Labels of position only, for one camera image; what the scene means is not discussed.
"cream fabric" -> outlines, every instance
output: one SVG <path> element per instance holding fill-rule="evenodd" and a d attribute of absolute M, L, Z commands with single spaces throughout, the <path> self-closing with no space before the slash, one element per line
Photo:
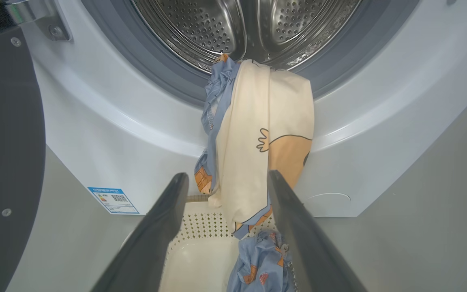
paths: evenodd
<path fill-rule="evenodd" d="M 209 198 L 210 205 L 223 206 L 231 232 L 267 207 L 268 168 L 291 187 L 297 183 L 314 118 L 307 79 L 252 60 L 241 63 L 216 139 L 219 187 Z"/>

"qr code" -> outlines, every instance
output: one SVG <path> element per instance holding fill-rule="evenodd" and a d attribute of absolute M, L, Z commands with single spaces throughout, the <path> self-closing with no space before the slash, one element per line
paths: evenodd
<path fill-rule="evenodd" d="M 117 202 L 127 202 L 127 198 L 125 196 L 111 195 L 111 197 L 113 197 Z"/>

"white washing machine body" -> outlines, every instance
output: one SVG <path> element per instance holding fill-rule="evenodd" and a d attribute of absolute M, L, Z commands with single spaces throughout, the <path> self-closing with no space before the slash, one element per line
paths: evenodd
<path fill-rule="evenodd" d="M 47 144 L 85 187 L 121 189 L 146 214 L 174 174 L 192 177 L 206 146 L 201 109 L 133 67 L 80 0 L 59 4 L 71 41 L 23 26 Z M 297 196 L 314 216 L 358 216 L 466 106 L 467 0 L 422 0 L 378 54 L 315 100 Z"/>

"white plastic basket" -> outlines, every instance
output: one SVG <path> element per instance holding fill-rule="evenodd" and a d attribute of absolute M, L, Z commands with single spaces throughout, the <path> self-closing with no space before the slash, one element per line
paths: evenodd
<path fill-rule="evenodd" d="M 270 216 L 247 236 L 276 230 Z M 228 232 L 221 208 L 208 202 L 185 205 L 178 235 L 167 248 L 159 292 L 223 292 L 239 256 L 239 240 Z"/>

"clothing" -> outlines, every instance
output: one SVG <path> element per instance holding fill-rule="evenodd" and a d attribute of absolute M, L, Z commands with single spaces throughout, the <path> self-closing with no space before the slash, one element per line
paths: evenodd
<path fill-rule="evenodd" d="M 241 63 L 217 134 L 218 186 L 209 204 L 223 206 L 241 239 L 271 215 L 268 169 L 295 187 L 309 155 L 315 113 L 311 85 L 288 71 Z"/>
<path fill-rule="evenodd" d="M 205 87 L 206 101 L 201 123 L 208 135 L 208 143 L 194 168 L 198 190 L 203 194 L 211 194 L 216 185 L 215 139 L 226 109 L 230 106 L 232 88 L 239 67 L 240 65 L 228 55 L 223 54 L 219 61 L 212 65 L 212 74 Z"/>
<path fill-rule="evenodd" d="M 261 231 L 239 241 L 239 257 L 228 279 L 227 292 L 293 292 L 291 254 L 282 235 Z"/>

